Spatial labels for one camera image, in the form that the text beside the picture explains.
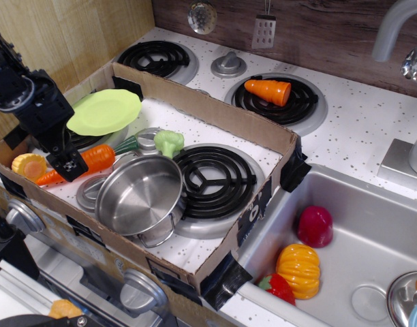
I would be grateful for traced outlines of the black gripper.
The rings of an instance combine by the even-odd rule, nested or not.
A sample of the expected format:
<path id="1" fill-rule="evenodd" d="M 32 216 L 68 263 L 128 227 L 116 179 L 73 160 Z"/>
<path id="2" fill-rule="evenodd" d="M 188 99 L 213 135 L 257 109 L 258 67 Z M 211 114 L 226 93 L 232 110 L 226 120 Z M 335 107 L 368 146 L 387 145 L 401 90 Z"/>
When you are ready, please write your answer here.
<path id="1" fill-rule="evenodd" d="M 66 130 L 74 110 L 60 92 L 55 81 L 42 69 L 25 76 L 32 83 L 32 95 L 15 112 L 20 125 L 48 153 L 46 159 L 65 181 L 72 182 L 88 172 L 88 165 L 72 145 Z"/>

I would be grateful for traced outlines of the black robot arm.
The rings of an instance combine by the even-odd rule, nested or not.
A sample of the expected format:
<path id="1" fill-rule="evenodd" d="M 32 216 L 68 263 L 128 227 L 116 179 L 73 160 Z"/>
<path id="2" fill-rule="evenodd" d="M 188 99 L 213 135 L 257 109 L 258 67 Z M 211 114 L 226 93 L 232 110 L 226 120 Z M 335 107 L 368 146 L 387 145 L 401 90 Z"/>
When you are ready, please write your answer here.
<path id="1" fill-rule="evenodd" d="M 14 115 L 21 137 L 32 136 L 48 153 L 48 163 L 72 182 L 88 165 L 71 141 L 66 125 L 74 110 L 42 69 L 31 71 L 0 34 L 0 112 Z"/>

